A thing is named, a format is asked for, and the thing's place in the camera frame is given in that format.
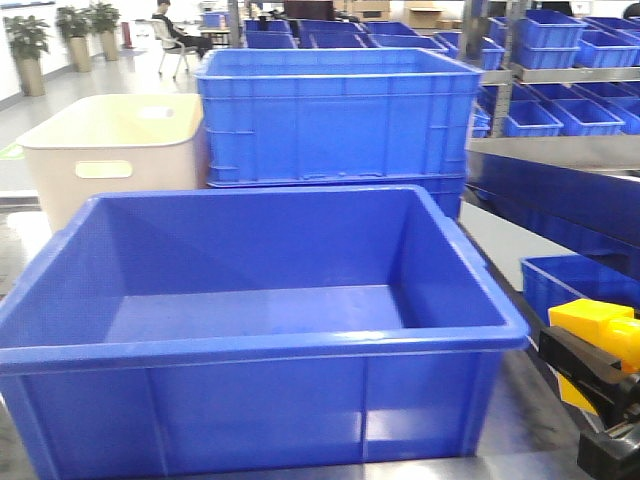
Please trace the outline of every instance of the potted plant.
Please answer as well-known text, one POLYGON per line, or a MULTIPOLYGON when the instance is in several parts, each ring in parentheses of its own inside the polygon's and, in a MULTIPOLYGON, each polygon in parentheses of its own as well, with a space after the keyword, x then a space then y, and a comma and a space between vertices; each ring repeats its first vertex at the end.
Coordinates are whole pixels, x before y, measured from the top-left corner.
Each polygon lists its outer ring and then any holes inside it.
POLYGON ((69 45, 73 62, 79 72, 91 71, 91 58, 87 48, 87 34, 90 29, 88 13, 86 8, 60 7, 56 18, 56 26, 69 45))
POLYGON ((16 62, 25 95, 44 95, 44 80, 40 69, 40 55, 49 53, 47 33, 49 25, 41 19, 28 17, 5 17, 4 26, 9 38, 11 54, 16 62))
POLYGON ((120 12, 110 3, 93 3, 89 7, 89 19, 92 30, 100 35, 102 51, 107 60, 118 59, 118 47, 114 31, 118 25, 120 12))

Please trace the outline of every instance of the blue plastic crate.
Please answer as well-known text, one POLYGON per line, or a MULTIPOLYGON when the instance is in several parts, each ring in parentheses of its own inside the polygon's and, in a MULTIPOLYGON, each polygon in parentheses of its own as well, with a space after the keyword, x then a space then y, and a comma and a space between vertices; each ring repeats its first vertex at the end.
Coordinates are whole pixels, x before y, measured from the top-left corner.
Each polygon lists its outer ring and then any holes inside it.
POLYGON ((571 68, 579 51, 580 47, 530 48, 517 44, 513 49, 513 61, 529 69, 571 68))
POLYGON ((607 82, 594 82, 594 83, 579 83, 575 84, 574 88, 580 94, 596 102, 607 101, 610 98, 637 98, 636 95, 629 93, 625 88, 622 88, 614 83, 607 82))
POLYGON ((624 122, 592 100, 554 100, 546 107, 563 123, 563 135, 617 135, 624 122))
POLYGON ((224 27, 227 25, 228 15, 226 12, 205 12, 202 14, 202 21, 205 27, 224 27))
MULTIPOLYGON (((458 57, 460 36, 460 32, 438 32, 434 38, 447 48, 447 56, 455 59, 458 57)), ((482 68, 484 70, 500 68, 503 55, 504 48, 489 38, 482 39, 482 68)))
POLYGON ((374 35, 419 36, 418 32, 402 22, 365 22, 364 25, 374 35))
MULTIPOLYGON (((320 186, 320 187, 337 187, 337 186, 358 186, 358 185, 417 185, 424 188, 431 198, 438 204, 442 212, 450 218, 458 218, 460 214, 460 202, 462 192, 465 187, 466 175, 448 175, 448 174, 434 174, 434 175, 420 175, 416 177, 409 176, 397 176, 397 177, 370 177, 360 180, 345 180, 341 182, 336 181, 323 181, 323 180, 307 180, 304 182, 289 182, 289 183, 269 183, 269 184, 257 184, 249 185, 250 187, 302 187, 302 186, 320 186)), ((226 188, 237 189, 247 188, 247 185, 229 185, 226 183, 218 184, 214 178, 214 175, 210 175, 208 184, 213 188, 226 188)))
POLYGON ((539 102, 516 101, 509 105, 509 115, 504 120, 507 137, 555 137, 560 134, 562 123, 544 109, 539 102))
POLYGON ((583 17, 583 22, 587 22, 601 30, 615 32, 616 30, 632 30, 640 28, 638 23, 624 18, 616 17, 583 17))
POLYGON ((580 100, 584 98, 579 89, 569 88, 560 83, 530 85, 529 88, 541 100, 580 100))
POLYGON ((424 48, 441 55, 447 54, 447 48, 431 37, 410 35, 370 35, 371 40, 380 47, 416 47, 424 48))
POLYGON ((606 99, 604 107, 620 118, 624 125, 622 132, 627 135, 640 133, 640 99, 637 97, 618 97, 606 99))
POLYGON ((293 36, 284 32, 245 32, 248 48, 298 48, 293 36))
POLYGON ((196 77, 215 182, 464 173, 480 75, 421 49, 211 52, 196 77))
POLYGON ((640 309, 640 283, 581 255, 521 260, 523 296, 549 325, 549 309, 589 298, 640 309))
POLYGON ((507 17, 489 18, 489 38, 501 47, 507 39, 507 17))
POLYGON ((580 20, 553 10, 527 10, 526 18, 518 20, 516 26, 517 43, 528 48, 574 48, 585 26, 580 20))
POLYGON ((262 26, 264 25, 264 28, 267 32, 284 32, 284 33, 291 33, 291 27, 289 26, 289 22, 286 22, 284 20, 267 20, 266 22, 262 23, 260 22, 260 20, 245 20, 244 21, 244 28, 246 32, 249 31, 263 31, 262 30, 262 26))
POLYGON ((584 32, 576 64, 592 68, 630 67, 640 47, 605 32, 584 32))
POLYGON ((105 194, 0 304, 0 391, 43 480, 466 456, 527 334, 417 187, 105 194))
MULTIPOLYGON (((640 30, 616 30, 614 35, 625 42, 640 47, 640 30)), ((640 49, 636 55, 633 65, 640 65, 640 49)))

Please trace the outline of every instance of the stacked blue crates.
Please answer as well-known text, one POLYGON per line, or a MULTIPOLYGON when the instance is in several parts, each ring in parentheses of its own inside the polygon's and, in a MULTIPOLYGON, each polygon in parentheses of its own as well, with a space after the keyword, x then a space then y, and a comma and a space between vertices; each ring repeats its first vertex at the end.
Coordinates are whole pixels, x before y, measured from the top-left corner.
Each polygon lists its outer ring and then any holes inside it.
POLYGON ((528 10, 518 20, 515 63, 529 69, 570 68, 586 24, 552 10, 528 10))
POLYGON ((209 184, 415 183, 455 217, 480 75, 414 48, 213 51, 209 184))

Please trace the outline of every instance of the white plastic bin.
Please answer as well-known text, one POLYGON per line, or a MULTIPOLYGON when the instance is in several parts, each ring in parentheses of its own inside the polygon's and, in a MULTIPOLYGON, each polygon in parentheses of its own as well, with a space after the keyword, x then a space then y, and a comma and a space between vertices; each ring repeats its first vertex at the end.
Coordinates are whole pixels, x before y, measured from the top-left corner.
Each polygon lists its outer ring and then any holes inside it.
POLYGON ((91 195, 206 187, 195 94, 83 98, 18 138, 52 230, 91 195))

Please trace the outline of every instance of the desk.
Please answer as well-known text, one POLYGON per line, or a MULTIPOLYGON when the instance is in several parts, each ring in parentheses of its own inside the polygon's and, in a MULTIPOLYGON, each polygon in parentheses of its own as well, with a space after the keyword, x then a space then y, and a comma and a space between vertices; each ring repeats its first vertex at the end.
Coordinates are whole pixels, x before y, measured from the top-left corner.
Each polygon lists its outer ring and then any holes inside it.
POLYGON ((203 37, 210 38, 214 47, 228 47, 230 45, 228 28, 200 27, 198 31, 203 37))

